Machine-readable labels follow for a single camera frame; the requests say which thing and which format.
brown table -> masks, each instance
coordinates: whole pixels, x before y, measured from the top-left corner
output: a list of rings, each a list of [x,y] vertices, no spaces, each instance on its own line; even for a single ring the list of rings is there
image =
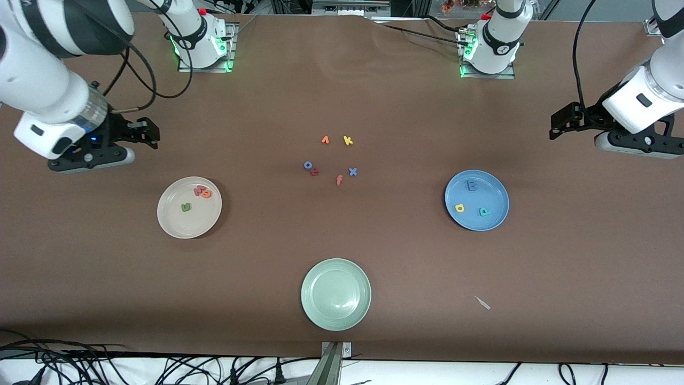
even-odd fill
[[[182,88],[159,19],[135,21],[160,91]],[[592,132],[549,141],[550,115],[577,99],[576,26],[532,23],[517,79],[492,81],[460,79],[448,43],[363,18],[261,16],[233,73],[198,74],[181,98],[130,115],[160,126],[158,151],[136,145],[132,165],[79,175],[48,171],[2,108],[0,325],[140,351],[311,356],[344,340],[363,358],[681,362],[683,163],[599,151]],[[588,102],[659,44],[640,24],[586,25]],[[68,61],[103,84],[119,64]],[[127,71],[109,100],[147,97]],[[349,167],[358,177],[336,186]],[[491,232],[445,211],[444,187],[466,169],[510,194]],[[177,240],[155,210],[189,175],[221,188],[224,211],[206,236]],[[346,332],[300,305],[326,258],[371,280],[371,309]]]

plate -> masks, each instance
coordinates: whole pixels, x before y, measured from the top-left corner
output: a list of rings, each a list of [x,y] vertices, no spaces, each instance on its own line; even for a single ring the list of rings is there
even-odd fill
[[[208,198],[195,195],[195,189],[205,187]],[[157,220],[170,236],[188,239],[208,232],[221,215],[221,192],[214,183],[203,177],[186,177],[169,186],[159,198]]]
[[[448,183],[444,202],[459,225],[485,232],[500,225],[508,215],[508,192],[492,174],[467,170]]]
[[[340,332],[361,322],[371,305],[371,283],[349,260],[333,258],[314,266],[302,284],[302,307],[319,327]]]

plate rim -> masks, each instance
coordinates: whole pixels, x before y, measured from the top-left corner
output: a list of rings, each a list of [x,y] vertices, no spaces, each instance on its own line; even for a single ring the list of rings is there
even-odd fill
[[[507,203],[507,204],[506,204],[506,211],[505,211],[505,213],[503,213],[503,216],[501,217],[501,220],[500,220],[494,227],[492,227],[492,228],[489,228],[489,229],[473,229],[473,228],[470,228],[469,226],[466,226],[466,225],[464,225],[461,221],[459,221],[454,215],[451,214],[451,211],[449,211],[449,204],[447,203],[447,194],[449,193],[449,185],[450,185],[456,178],[458,178],[461,174],[470,173],[470,172],[481,173],[481,174],[488,175],[488,176],[494,178],[494,180],[496,180],[496,181],[501,185],[501,188],[503,189],[503,191],[504,191],[504,193],[505,193],[505,200],[506,200],[506,203]],[[495,176],[494,176],[493,174],[491,174],[491,173],[488,173],[487,171],[478,170],[478,169],[469,169],[469,170],[460,171],[459,173],[457,173],[456,175],[454,175],[453,177],[451,177],[451,179],[449,179],[449,181],[447,182],[447,185],[446,185],[446,187],[445,187],[445,189],[444,189],[444,206],[447,208],[447,213],[449,213],[449,216],[450,216],[458,225],[462,226],[463,228],[468,229],[468,230],[471,230],[472,232],[488,232],[488,231],[490,231],[490,230],[494,230],[495,228],[499,227],[499,226],[506,220],[506,218],[508,218],[508,212],[509,212],[509,210],[510,210],[510,198],[509,198],[509,196],[508,196],[508,190],[506,190],[506,186],[503,185],[503,182],[502,182],[499,178],[495,177]]]
[[[306,281],[309,278],[311,272],[314,271],[314,269],[316,269],[319,265],[324,264],[324,263],[331,263],[332,261],[342,261],[346,264],[351,264],[351,266],[356,267],[363,274],[365,281],[368,283],[368,305],[365,306],[363,313],[360,315],[360,317],[358,318],[358,320],[355,323],[353,323],[352,325],[345,327],[343,329],[331,328],[331,327],[326,327],[326,326],[320,325],[318,322],[311,319],[311,315],[306,310],[306,306],[304,306],[304,292],[306,290],[305,284],[306,284]],[[308,270],[308,272],[306,272],[306,275],[304,276],[304,279],[302,280],[302,289],[300,291],[300,303],[302,304],[302,308],[304,309],[304,313],[306,314],[306,317],[309,319],[309,321],[311,321],[314,325],[316,325],[317,327],[320,327],[323,330],[328,330],[330,332],[342,332],[344,330],[349,330],[349,329],[353,328],[354,326],[358,325],[366,317],[366,314],[368,314],[368,310],[371,308],[372,300],[373,300],[373,288],[371,287],[371,280],[368,278],[368,274],[366,274],[366,272],[363,271],[361,266],[359,266],[357,263],[355,263],[354,261],[345,259],[345,258],[328,258],[326,260],[322,260],[322,261],[318,262],[317,264],[312,266],[311,269]]]
[[[161,199],[163,198],[163,196],[164,196],[171,188],[173,188],[173,187],[174,187],[175,185],[177,185],[177,184],[181,184],[181,182],[183,182],[183,181],[186,180],[186,179],[199,179],[199,180],[201,180],[202,182],[206,182],[206,185],[207,185],[208,187],[210,187],[210,188],[212,189],[213,192],[216,193],[215,195],[216,195],[216,197],[218,198],[218,203],[219,203],[218,215],[216,216],[216,218],[214,219],[214,221],[211,223],[211,226],[209,226],[209,227],[208,227],[205,231],[203,231],[202,233],[197,234],[197,235],[195,235],[195,236],[177,236],[177,235],[175,235],[175,234],[171,234],[171,233],[169,232],[169,230],[161,223],[161,208],[163,207],[163,206],[162,206]],[[197,237],[199,237],[199,236],[202,236],[202,235],[206,234],[209,230],[211,230],[211,229],[214,227],[214,225],[216,224],[216,222],[218,222],[218,219],[221,217],[221,211],[223,211],[223,197],[221,196],[221,191],[218,189],[218,187],[217,187],[211,180],[209,180],[209,179],[207,179],[207,178],[205,178],[205,177],[199,177],[199,176],[182,177],[181,179],[178,179],[178,180],[176,180],[175,182],[171,183],[171,184],[164,190],[164,192],[159,196],[159,201],[157,202],[157,222],[159,223],[159,226],[161,227],[161,229],[162,229],[165,233],[167,233],[168,235],[170,235],[170,236],[172,236],[172,237],[174,237],[174,238],[177,238],[177,239],[192,239],[192,238],[197,238]]]

